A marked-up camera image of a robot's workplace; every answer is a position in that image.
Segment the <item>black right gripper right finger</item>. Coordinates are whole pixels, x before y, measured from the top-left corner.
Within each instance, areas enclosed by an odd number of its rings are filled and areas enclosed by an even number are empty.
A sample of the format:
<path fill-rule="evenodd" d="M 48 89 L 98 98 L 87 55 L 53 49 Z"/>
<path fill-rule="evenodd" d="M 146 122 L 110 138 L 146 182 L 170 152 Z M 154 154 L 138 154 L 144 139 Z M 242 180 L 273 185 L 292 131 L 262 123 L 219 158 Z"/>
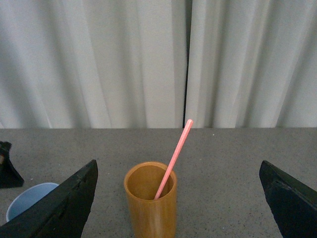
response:
<path fill-rule="evenodd" d="M 259 177 L 281 235 L 315 238 L 317 192 L 268 161 L 262 161 Z"/>

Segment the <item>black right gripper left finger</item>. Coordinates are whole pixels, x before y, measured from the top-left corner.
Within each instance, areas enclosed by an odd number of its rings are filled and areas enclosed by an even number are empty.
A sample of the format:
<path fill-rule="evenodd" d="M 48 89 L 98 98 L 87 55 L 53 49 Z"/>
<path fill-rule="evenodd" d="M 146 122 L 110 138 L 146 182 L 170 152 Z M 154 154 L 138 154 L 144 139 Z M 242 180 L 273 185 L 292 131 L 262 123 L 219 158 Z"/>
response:
<path fill-rule="evenodd" d="M 0 228 L 2 238 L 79 238 L 94 201 L 96 160 L 90 161 Z"/>

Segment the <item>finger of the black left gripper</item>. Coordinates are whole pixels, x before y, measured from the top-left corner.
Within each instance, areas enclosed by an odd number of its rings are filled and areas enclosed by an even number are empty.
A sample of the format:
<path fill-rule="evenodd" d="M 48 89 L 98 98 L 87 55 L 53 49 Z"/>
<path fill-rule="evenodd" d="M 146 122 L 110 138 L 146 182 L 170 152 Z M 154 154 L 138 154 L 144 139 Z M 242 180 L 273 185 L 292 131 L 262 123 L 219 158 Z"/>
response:
<path fill-rule="evenodd" d="M 12 144 L 5 141 L 0 142 L 0 187 L 15 188 L 24 185 L 24 179 L 14 168 L 10 161 L 9 152 Z"/>

